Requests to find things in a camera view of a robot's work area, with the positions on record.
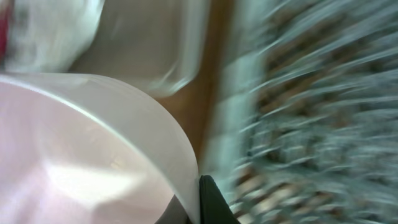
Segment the pink bowl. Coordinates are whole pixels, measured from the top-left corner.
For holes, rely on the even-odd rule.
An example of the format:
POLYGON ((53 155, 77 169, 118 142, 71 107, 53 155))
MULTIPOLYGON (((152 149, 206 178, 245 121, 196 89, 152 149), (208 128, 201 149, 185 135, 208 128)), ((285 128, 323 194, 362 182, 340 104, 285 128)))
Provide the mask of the pink bowl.
POLYGON ((187 135, 152 97, 82 74, 1 76, 2 223, 200 222, 187 135))

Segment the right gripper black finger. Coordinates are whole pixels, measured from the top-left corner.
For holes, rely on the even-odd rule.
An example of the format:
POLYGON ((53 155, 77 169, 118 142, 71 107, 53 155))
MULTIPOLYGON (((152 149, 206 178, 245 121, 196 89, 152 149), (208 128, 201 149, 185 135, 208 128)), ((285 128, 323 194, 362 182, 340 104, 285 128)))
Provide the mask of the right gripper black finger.
POLYGON ((239 224, 212 176, 202 175, 199 186, 201 224, 239 224))

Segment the white tissue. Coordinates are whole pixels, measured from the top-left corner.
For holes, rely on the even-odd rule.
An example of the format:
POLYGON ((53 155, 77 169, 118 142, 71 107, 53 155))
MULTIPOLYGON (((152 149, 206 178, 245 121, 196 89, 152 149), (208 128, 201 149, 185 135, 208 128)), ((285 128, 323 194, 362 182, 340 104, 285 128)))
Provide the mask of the white tissue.
POLYGON ((3 68, 64 72, 97 33, 104 0, 16 0, 3 68))

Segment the red snack wrapper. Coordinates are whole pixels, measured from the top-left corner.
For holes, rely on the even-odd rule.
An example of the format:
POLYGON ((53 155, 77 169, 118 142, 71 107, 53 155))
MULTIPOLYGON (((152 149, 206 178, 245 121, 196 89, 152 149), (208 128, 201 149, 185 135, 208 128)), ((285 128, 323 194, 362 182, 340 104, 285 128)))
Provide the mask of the red snack wrapper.
POLYGON ((12 16, 13 0, 1 0, 0 8, 0 58, 3 58, 7 49, 7 38, 9 31, 9 20, 12 16))

